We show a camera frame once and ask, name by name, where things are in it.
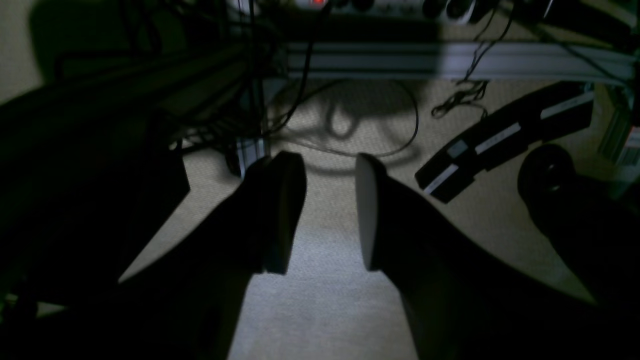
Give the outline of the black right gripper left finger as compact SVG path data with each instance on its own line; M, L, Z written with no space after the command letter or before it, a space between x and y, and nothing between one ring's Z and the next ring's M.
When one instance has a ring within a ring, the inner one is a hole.
M253 276L285 275L306 200L303 157L250 166L184 239L123 283L133 300L122 360L225 360Z

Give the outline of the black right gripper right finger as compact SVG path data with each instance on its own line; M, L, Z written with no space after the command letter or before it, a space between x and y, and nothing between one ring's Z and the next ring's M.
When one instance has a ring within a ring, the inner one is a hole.
M499 260L368 153L356 158L362 258L400 294L421 360L587 360L590 307Z

